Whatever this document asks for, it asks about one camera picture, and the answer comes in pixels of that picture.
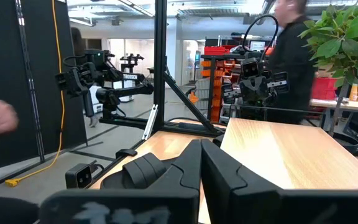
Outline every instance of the dark jacket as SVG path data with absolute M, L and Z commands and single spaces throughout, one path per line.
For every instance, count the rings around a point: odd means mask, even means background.
M 287 25 L 277 39 L 277 45 L 268 61 L 268 69 L 277 72 L 287 72 L 290 84 L 289 93 L 278 96 L 274 104 L 276 108 L 293 110 L 308 110 L 313 84 L 314 62 L 310 61 L 312 53 L 310 48 L 302 47 L 307 44 L 308 37 L 298 37 L 307 30 L 304 21 L 309 20 L 305 16 Z M 268 120 L 280 123 L 297 124 L 303 119 L 304 114 L 269 111 Z

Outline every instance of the black pole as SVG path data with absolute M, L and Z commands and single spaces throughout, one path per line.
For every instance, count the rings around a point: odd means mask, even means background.
M 211 120 L 212 113 L 212 99 L 214 97 L 214 79 L 215 79 L 215 67 L 216 67 L 216 59 L 211 59 L 211 76 L 209 78 L 209 95 L 208 95 L 208 112 L 207 119 Z
M 154 26 L 154 104 L 158 105 L 158 113 L 154 123 L 154 130 L 158 131 L 164 125 L 165 101 L 165 49 L 167 39 L 167 0 L 155 1 Z

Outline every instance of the yellow cable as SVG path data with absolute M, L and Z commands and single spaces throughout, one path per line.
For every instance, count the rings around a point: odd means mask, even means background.
M 53 23 L 55 24 L 55 37 L 56 37 L 56 45 L 57 45 L 57 54 L 58 54 L 58 59 L 59 59 L 59 73 L 61 73 L 62 72 L 62 56 L 60 55 L 59 33 L 57 31 L 56 13 L 55 13 L 55 0 L 52 0 L 52 12 L 53 12 Z M 49 166 L 47 166 L 43 169 L 40 169 L 38 171 L 35 171 L 31 174 L 25 175 L 24 177 L 20 177 L 17 179 L 11 179 L 11 180 L 5 180 L 6 185 L 8 185 L 10 187 L 15 187 L 20 181 L 22 181 L 28 177 L 31 177 L 32 175 L 38 174 L 44 170 L 47 170 L 55 164 L 57 157 L 59 157 L 59 153 L 62 150 L 62 135 L 63 135 L 62 131 L 63 131 L 63 125 L 64 125 L 64 121 L 65 121 L 65 99 L 63 97 L 63 91 L 60 91 L 60 98 L 62 99 L 62 121 L 60 122 L 59 148 L 57 150 L 54 160 L 52 161 L 52 163 Z

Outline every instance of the desk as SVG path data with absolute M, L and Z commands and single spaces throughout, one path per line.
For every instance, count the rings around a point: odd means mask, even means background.
M 327 130 L 328 126 L 331 125 L 331 113 L 330 110 L 335 110 L 336 107 L 336 101 L 335 100 L 316 100 L 311 99 L 310 105 L 311 106 L 319 106 L 325 108 L 324 113 L 326 115 L 326 119 L 324 122 L 324 129 Z M 341 104 L 341 110 L 343 111 L 350 111 L 351 115 L 349 119 L 347 120 L 347 123 L 344 127 L 344 133 L 352 136 L 353 134 L 348 130 L 349 122 L 351 118 L 353 117 L 353 112 L 358 112 L 358 102 L 350 101 L 348 104 Z
M 148 152 L 173 158 L 202 138 L 159 131 L 90 188 L 100 189 L 106 176 Z M 320 128 L 231 118 L 221 148 L 284 189 L 358 189 L 358 160 Z M 199 222 L 210 223 L 202 188 Z
M 320 106 L 323 108 L 332 108 L 335 109 L 336 107 L 336 101 L 335 100 L 316 100 L 311 99 L 310 100 L 311 106 Z M 341 104 L 342 110 L 347 111 L 358 111 L 358 102 L 350 101 L 348 104 Z

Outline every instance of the cable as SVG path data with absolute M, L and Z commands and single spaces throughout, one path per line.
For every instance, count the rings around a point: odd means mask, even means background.
M 193 119 L 193 118 L 183 118 L 183 117 L 177 117 L 177 118 L 172 118 L 172 119 L 169 119 L 167 122 L 171 122 L 173 120 L 176 120 L 176 119 L 185 119 L 185 120 L 189 120 L 189 121 L 196 121 L 196 122 L 199 122 L 199 120 L 197 119 Z M 225 131 L 223 131 L 223 129 L 219 128 L 219 127 L 216 127 L 214 126 L 214 128 L 222 133 L 225 133 Z
M 76 67 L 76 65 L 71 65 L 71 64 L 67 63 L 66 61 L 69 60 L 69 59 L 74 59 L 74 58 L 83 58 L 83 57 L 85 57 L 85 56 L 86 56 L 86 55 L 70 56 L 70 57 L 64 58 L 64 59 L 63 59 L 63 64 L 66 65 L 67 67 L 70 67 L 70 68 Z
M 257 18 L 257 19 L 248 27 L 247 32 L 246 32 L 246 34 L 245 34 L 245 36 L 244 36 L 244 40 L 242 41 L 242 48 L 243 48 L 245 51 L 252 52 L 252 51 L 246 49 L 246 40 L 247 40 L 247 36 L 248 36 L 249 31 L 251 30 L 252 26 L 254 26 L 259 20 L 261 20 L 261 19 L 263 19 L 263 18 L 265 18 L 265 17 L 270 17 L 270 18 L 272 18 L 272 19 L 274 20 L 274 22 L 276 23 L 276 31 L 274 32 L 274 35 L 273 35 L 273 37 L 272 37 L 272 40 L 270 41 L 270 43 L 268 43 L 267 49 L 273 44 L 273 41 L 274 41 L 274 39 L 276 38 L 277 33 L 278 33 L 278 21 L 277 21 L 277 19 L 276 19 L 274 16 L 272 16 L 272 15 L 270 15 L 270 14 L 267 14 L 267 15 L 263 15 L 263 16 L 260 16 L 259 18 Z M 262 62 L 262 60 L 265 58 L 266 52 L 267 52 L 267 50 L 264 50 L 262 56 L 260 57 L 259 62 Z
M 59 34 L 58 34 L 58 30 L 57 30 L 57 22 L 56 22 L 56 13 L 55 13 L 55 0 L 52 0 L 52 12 L 53 12 L 53 22 L 55 25 L 55 37 L 56 37 L 56 46 L 57 46 L 57 54 L 58 54 L 58 59 L 59 59 L 59 73 L 62 72 L 62 56 L 60 55 L 60 44 L 59 44 Z M 47 166 L 44 167 L 38 171 L 35 171 L 31 174 L 27 174 L 24 177 L 20 177 L 20 178 L 16 178 L 16 179 L 11 179 L 11 180 L 5 180 L 5 184 L 10 186 L 10 187 L 15 187 L 20 181 L 31 177 L 32 175 L 38 174 L 44 170 L 47 170 L 49 168 L 51 168 L 51 166 L 53 166 L 57 160 L 57 158 L 59 157 L 59 153 L 62 150 L 62 136 L 63 136 L 63 126 L 64 126 L 64 120 L 65 120 L 65 99 L 63 96 L 63 91 L 60 91 L 60 98 L 62 99 L 62 120 L 60 122 L 60 134 L 59 134 L 59 148 L 57 150 L 56 156 L 54 158 L 54 160 L 52 161 L 52 163 Z
M 117 106 L 117 110 L 120 111 L 124 115 L 124 117 L 127 116 L 127 114 L 125 114 L 125 112 L 122 109 L 120 109 L 118 106 Z

